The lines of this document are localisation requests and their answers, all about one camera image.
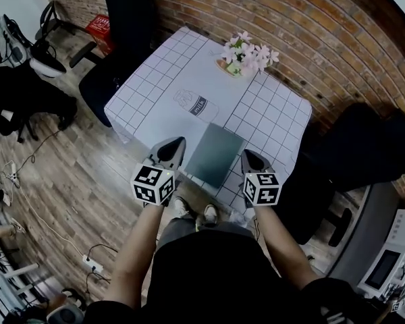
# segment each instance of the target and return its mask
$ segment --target flower pot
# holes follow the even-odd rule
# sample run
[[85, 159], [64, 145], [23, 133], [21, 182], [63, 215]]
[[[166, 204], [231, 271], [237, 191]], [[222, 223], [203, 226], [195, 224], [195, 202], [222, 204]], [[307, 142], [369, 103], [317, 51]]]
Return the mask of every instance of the flower pot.
[[228, 64], [224, 59], [215, 60], [217, 67], [223, 70], [226, 74], [230, 75], [233, 78], [239, 78], [242, 75], [240, 74], [240, 68], [233, 63]]

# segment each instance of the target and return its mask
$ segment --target power strip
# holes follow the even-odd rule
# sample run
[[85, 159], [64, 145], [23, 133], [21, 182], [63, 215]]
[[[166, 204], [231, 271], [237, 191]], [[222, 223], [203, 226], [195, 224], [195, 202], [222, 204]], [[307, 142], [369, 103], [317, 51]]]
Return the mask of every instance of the power strip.
[[82, 261], [84, 262], [85, 265], [88, 265], [88, 267], [90, 267], [90, 270], [93, 273], [102, 273], [103, 266], [98, 262], [94, 261], [92, 258], [88, 258], [86, 254], [82, 257]]
[[11, 180], [13, 182], [13, 184], [17, 188], [19, 188], [20, 187], [20, 181], [18, 179], [18, 176], [16, 175], [16, 164], [13, 161], [11, 163], [11, 168], [12, 168], [12, 173], [9, 174], [9, 180]]

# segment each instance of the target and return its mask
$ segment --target sneaker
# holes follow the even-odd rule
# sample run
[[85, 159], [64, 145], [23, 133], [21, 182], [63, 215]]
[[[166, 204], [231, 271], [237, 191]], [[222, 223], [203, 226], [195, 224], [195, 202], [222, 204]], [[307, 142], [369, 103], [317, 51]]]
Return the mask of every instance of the sneaker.
[[9, 207], [11, 206], [11, 199], [5, 191], [3, 191], [3, 203], [5, 203]]
[[174, 199], [174, 209], [177, 211], [178, 217], [182, 217], [188, 213], [189, 205], [182, 197], [177, 197]]
[[18, 222], [16, 219], [12, 218], [11, 224], [15, 227], [15, 233], [21, 233], [21, 234], [26, 233], [26, 230], [24, 229], [22, 224], [20, 222]]
[[62, 294], [66, 295], [66, 298], [71, 299], [75, 306], [77, 306], [81, 311], [87, 309], [85, 299], [79, 295], [79, 293], [73, 288], [65, 288], [61, 291]]
[[217, 223], [217, 207], [212, 204], [206, 206], [204, 210], [205, 223]]

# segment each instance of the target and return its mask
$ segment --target black office chair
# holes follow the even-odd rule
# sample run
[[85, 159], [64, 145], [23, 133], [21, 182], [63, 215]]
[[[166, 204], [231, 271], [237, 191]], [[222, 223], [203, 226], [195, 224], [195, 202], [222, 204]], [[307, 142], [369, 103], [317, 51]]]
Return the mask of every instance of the black office chair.
[[306, 244], [323, 219], [336, 226], [337, 246], [352, 218], [328, 211], [335, 191], [397, 180], [405, 174], [405, 115], [396, 109], [381, 119], [363, 103], [349, 106], [320, 138], [304, 133], [297, 163], [273, 209], [299, 244]]
[[63, 28], [70, 34], [75, 35], [74, 29], [76, 28], [73, 24], [61, 20], [57, 16], [58, 2], [52, 0], [40, 15], [40, 28], [34, 38], [40, 40], [48, 36], [48, 34], [58, 28]]
[[37, 134], [35, 134], [33, 132], [32, 125], [30, 124], [30, 118], [27, 117], [21, 121], [20, 128], [18, 129], [17, 142], [19, 142], [20, 144], [24, 143], [24, 138], [22, 138], [22, 132], [24, 131], [25, 128], [27, 128], [28, 133], [29, 133], [30, 137], [32, 137], [33, 140], [35, 140], [35, 141], [39, 140], [39, 137], [37, 136]]
[[73, 68], [83, 57], [94, 62], [79, 85], [82, 98], [107, 127], [111, 127], [104, 108], [118, 88], [152, 53], [150, 44], [157, 23], [154, 0], [106, 0], [111, 39], [116, 48], [101, 59], [91, 51], [96, 43], [87, 44], [70, 61]]

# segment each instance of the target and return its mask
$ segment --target red box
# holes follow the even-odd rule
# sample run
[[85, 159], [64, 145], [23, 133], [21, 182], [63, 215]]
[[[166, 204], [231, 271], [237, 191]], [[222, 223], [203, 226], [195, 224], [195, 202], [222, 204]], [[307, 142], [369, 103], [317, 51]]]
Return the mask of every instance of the red box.
[[86, 27], [86, 30], [92, 35], [105, 56], [114, 50], [115, 45], [109, 33], [109, 18], [107, 16], [97, 15]]

